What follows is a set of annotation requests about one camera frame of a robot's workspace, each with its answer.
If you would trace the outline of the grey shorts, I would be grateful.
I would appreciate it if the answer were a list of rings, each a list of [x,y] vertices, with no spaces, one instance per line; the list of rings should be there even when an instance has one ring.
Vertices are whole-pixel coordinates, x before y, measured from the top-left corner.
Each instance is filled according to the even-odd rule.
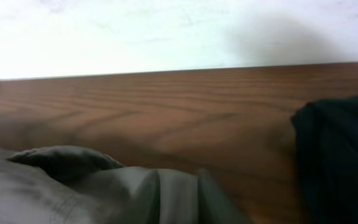
[[[206,170],[124,166],[78,146],[0,148],[0,223],[249,223]]]

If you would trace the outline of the navy blue folded garment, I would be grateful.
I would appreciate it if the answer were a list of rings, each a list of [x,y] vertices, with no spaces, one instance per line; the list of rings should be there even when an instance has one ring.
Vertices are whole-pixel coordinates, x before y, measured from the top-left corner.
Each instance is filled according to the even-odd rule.
[[[358,223],[358,96],[309,102],[291,123],[297,179],[313,223]]]

